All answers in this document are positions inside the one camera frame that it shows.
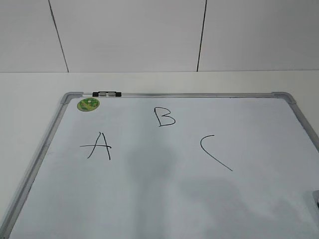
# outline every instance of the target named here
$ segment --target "round sticker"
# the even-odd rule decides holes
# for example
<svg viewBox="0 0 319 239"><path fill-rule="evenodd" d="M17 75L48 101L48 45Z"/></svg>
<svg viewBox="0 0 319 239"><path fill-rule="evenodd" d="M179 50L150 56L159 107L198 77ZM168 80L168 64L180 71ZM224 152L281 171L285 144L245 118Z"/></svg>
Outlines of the round sticker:
<svg viewBox="0 0 319 239"><path fill-rule="evenodd" d="M78 103L78 109L80 111L93 111L100 105L100 102L96 98L86 98Z"/></svg>

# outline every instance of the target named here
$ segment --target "whiteboard frame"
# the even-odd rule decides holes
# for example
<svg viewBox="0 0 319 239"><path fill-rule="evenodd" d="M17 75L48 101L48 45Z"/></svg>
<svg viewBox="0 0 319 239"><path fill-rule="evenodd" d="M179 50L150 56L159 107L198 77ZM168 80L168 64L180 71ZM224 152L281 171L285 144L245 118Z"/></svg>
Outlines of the whiteboard frame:
<svg viewBox="0 0 319 239"><path fill-rule="evenodd" d="M97 93L98 98L115 97L115 92L99 92ZM59 127L59 124L63 118L63 115L68 107L70 101L74 98L80 97L93 97L92 93L84 92L68 92L66 93L57 110L57 113L49 126L47 133L44 136L44 140L41 143L35 157L33 158L29 168L27 169L25 176L18 188L12 203L8 209L8 212L0 227L0 239L8 239L13 226L19 216L19 213L25 203L35 177L40 169L40 166L45 158L45 155L49 149L49 146L53 140L53 137ZM315 145L319 152L319 138L299 109L297 102L293 96L287 92L272 92L272 93L218 93L218 94L140 94L140 93L123 93L119 98L277 98L285 100L295 116L297 117L300 124L307 132L309 138Z"/></svg>

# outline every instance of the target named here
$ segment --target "black handwriting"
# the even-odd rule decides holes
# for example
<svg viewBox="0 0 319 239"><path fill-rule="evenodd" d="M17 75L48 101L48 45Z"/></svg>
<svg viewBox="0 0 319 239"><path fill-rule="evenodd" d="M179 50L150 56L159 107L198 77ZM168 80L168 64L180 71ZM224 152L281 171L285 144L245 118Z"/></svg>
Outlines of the black handwriting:
<svg viewBox="0 0 319 239"><path fill-rule="evenodd" d="M215 158L213 155L211 155L209 152L206 151L206 149L204 149L203 145L202 145L202 142L205 138L208 138L208 137L213 137L215 135L208 135L208 136L205 136L204 138L201 139L200 141L200 146L201 148L209 155L211 156L213 159L215 159L217 162L219 162L221 165L223 165L225 168L228 168L230 171L233 171L230 167L227 167L225 164L223 164L221 161L219 161L217 158Z"/></svg>
<svg viewBox="0 0 319 239"><path fill-rule="evenodd" d="M167 123L167 124L162 124L161 121L160 121L160 118L159 118L159 116L158 116L158 114L157 114L157 112L156 112L156 109L164 109L164 110L167 110L168 113L167 113L167 114L164 114L164 115L162 115L162 116L160 116L160 117L168 117L168 118L171 118L174 122L172 122L172 123ZM158 118L159 127L168 126L168 125L172 125L172 124L175 124L175 123L176 123L176 120L175 120L173 117L168 116L168 115L171 113L169 109L166 109L166 108L163 108L163 107L155 107L155 108L154 108L154 113L155 113L155 115L156 115L156 118Z"/></svg>
<svg viewBox="0 0 319 239"><path fill-rule="evenodd" d="M103 136L103 138L104 138L105 145L97 144L97 143L98 143L98 140L99 140L99 138L100 138L100 136L101 136L101 134L102 134L102 136ZM108 156L109 156L109 160L111 160L109 148L112 148L112 147L107 145L104 133L99 132L99 136L98 136L98 138L96 139L95 144L93 144L93 145L82 145L82 146L80 146L80 147L88 147L88 146L92 146L93 149L92 149L92 152L90 153L90 155L89 155L87 158L90 158L90 157L91 157L91 155L93 154L93 152L94 152L96 146L101 146L101 147L106 147L106 150L107 150Z"/></svg>

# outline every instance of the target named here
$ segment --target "white wall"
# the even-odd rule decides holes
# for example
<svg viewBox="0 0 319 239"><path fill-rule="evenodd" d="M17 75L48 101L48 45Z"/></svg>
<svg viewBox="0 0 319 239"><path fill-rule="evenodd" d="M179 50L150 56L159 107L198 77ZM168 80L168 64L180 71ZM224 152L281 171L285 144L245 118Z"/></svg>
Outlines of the white wall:
<svg viewBox="0 0 319 239"><path fill-rule="evenodd" d="M205 0L51 0L70 72L196 71ZM0 1L0 72L66 72L48 0ZM319 69L319 0L207 0L199 71Z"/></svg>
<svg viewBox="0 0 319 239"><path fill-rule="evenodd" d="M48 1L0 1L0 72L66 72Z"/></svg>
<svg viewBox="0 0 319 239"><path fill-rule="evenodd" d="M200 71L319 69L318 0L208 0Z"/></svg>

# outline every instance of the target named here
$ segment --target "table surface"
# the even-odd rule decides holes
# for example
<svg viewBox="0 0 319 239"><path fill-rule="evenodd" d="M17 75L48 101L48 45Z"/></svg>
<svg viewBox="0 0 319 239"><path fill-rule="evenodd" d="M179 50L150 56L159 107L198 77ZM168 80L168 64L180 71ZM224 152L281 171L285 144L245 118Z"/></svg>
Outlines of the table surface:
<svg viewBox="0 0 319 239"><path fill-rule="evenodd" d="M70 91L269 93L293 95L319 133L319 71L184 73L1 73L0 221Z"/></svg>

